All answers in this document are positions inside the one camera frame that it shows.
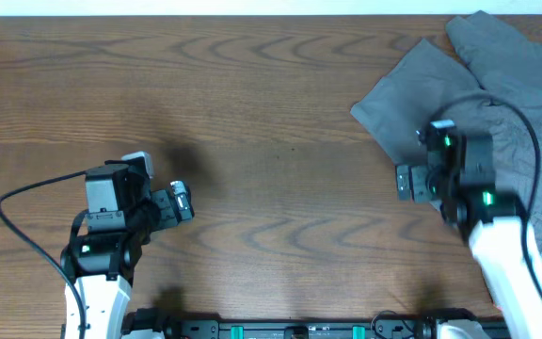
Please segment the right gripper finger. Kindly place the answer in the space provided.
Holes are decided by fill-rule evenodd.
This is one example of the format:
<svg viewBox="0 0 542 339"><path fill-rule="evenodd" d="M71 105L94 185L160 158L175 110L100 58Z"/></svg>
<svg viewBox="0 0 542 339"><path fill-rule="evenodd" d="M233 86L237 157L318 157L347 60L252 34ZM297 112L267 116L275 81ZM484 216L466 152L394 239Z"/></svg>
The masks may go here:
<svg viewBox="0 0 542 339"><path fill-rule="evenodd" d="M452 120L430 121L416 133L419 141L431 141L448 134L454 128L455 124Z"/></svg>
<svg viewBox="0 0 542 339"><path fill-rule="evenodd" d="M395 181L399 201L411 201L413 199L411 166L399 165L395 167Z"/></svg>

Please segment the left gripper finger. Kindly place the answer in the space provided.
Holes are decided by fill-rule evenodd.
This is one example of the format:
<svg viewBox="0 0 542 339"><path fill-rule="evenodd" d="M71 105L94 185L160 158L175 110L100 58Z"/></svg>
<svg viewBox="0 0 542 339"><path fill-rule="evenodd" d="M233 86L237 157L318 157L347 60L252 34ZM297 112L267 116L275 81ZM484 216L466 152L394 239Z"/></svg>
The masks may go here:
<svg viewBox="0 0 542 339"><path fill-rule="evenodd" d="M191 204L191 193L183 181L173 181L170 183L174 206L176 207L177 220L180 222L191 220L194 217L194 210Z"/></svg>
<svg viewBox="0 0 542 339"><path fill-rule="evenodd" d="M137 163L139 166L144 168L150 179L154 177L154 166L149 153L144 151L128 153L123 155L121 160L125 162Z"/></svg>

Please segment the grey shorts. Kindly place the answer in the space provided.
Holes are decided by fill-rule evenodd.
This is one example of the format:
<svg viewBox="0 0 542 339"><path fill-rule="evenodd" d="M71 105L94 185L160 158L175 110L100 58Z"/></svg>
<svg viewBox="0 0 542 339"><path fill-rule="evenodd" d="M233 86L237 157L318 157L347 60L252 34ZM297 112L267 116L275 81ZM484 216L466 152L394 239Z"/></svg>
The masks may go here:
<svg viewBox="0 0 542 339"><path fill-rule="evenodd" d="M426 159L416 131L445 107L465 131L493 136L497 185L528 200L534 147L516 106L531 122L541 152L541 174L532 224L542 250L542 44L512 25L478 11L446 25L457 54L451 58L428 40L417 43L351 113L395 164Z"/></svg>

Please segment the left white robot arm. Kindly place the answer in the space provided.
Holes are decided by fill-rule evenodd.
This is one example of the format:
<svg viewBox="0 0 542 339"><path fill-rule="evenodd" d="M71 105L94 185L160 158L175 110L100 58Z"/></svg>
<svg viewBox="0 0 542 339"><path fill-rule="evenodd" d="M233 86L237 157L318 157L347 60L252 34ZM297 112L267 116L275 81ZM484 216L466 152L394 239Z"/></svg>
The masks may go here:
<svg viewBox="0 0 542 339"><path fill-rule="evenodd" d="M145 152L108 160L86 172L88 207L74 219L60 264L66 287L66 338L168 338L172 326L155 309L128 312L136 264L152 234L193 218L182 181L152 190Z"/></svg>

